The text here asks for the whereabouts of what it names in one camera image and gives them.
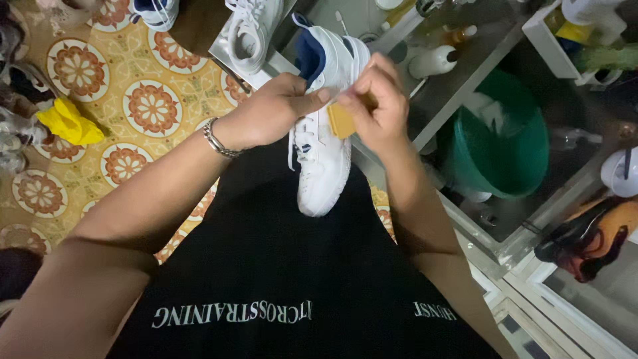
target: silver chain bracelet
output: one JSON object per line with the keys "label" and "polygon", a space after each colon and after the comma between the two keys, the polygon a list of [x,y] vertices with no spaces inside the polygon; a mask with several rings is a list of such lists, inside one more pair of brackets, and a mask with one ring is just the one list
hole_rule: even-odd
{"label": "silver chain bracelet", "polygon": [[220,155],[229,158],[239,157],[239,155],[244,153],[243,151],[236,151],[234,149],[225,148],[224,145],[222,145],[221,142],[217,138],[215,138],[215,136],[213,136],[211,128],[212,124],[215,123],[217,119],[218,117],[213,117],[210,121],[208,121],[208,123],[206,123],[206,125],[204,125],[204,138],[208,141],[215,152],[219,153]]}

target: green bucket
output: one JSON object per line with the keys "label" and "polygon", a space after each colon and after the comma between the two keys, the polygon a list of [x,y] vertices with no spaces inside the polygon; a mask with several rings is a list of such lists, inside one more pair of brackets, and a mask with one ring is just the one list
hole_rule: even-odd
{"label": "green bucket", "polygon": [[534,192],[549,157],[547,127],[534,97],[516,77],[500,70],[492,71],[476,92],[501,103],[501,135],[461,106],[453,116],[444,173],[458,185],[500,198]]}

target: white sneaker on shelf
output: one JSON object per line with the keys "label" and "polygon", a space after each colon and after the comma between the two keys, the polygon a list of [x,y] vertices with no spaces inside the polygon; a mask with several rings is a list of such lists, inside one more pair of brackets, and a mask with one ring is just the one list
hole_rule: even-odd
{"label": "white sneaker on shelf", "polygon": [[[329,88],[331,95],[336,96],[349,88],[370,59],[366,44],[320,26],[310,26],[297,14],[293,19],[307,29],[300,35],[297,57],[302,67],[301,75],[311,81],[308,93]],[[326,105],[298,120],[290,130],[290,169],[293,147],[301,164],[297,192],[299,210],[310,217],[324,216],[337,203],[348,180],[350,139],[340,140],[332,134]]]}
{"label": "white sneaker on shelf", "polygon": [[179,0],[133,0],[132,23],[140,17],[146,26],[155,31],[168,31],[179,14]]}
{"label": "white sneaker on shelf", "polygon": [[254,75],[266,61],[268,44],[283,14],[283,0],[226,0],[234,11],[228,55],[243,75]]}

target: hand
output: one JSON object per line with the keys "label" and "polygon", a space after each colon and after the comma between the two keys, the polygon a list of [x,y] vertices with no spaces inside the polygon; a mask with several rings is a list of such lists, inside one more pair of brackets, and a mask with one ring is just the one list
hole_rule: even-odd
{"label": "hand", "polygon": [[[361,141],[382,161],[382,156],[392,156],[411,146],[407,131],[408,99],[402,88],[394,64],[375,53],[355,84],[338,98],[339,104],[352,115]],[[361,101],[362,95],[376,102],[372,109]]]}
{"label": "hand", "polygon": [[247,149],[278,141],[297,119],[321,109],[330,100],[328,89],[308,95],[305,92],[304,79],[282,73],[215,121],[212,132],[228,149]]}

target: yellow sponge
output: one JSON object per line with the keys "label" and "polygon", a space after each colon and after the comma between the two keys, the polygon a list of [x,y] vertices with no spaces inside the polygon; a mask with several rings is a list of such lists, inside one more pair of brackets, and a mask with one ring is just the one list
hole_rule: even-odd
{"label": "yellow sponge", "polygon": [[355,123],[346,109],[335,102],[328,105],[327,111],[332,134],[343,140],[355,133]]}

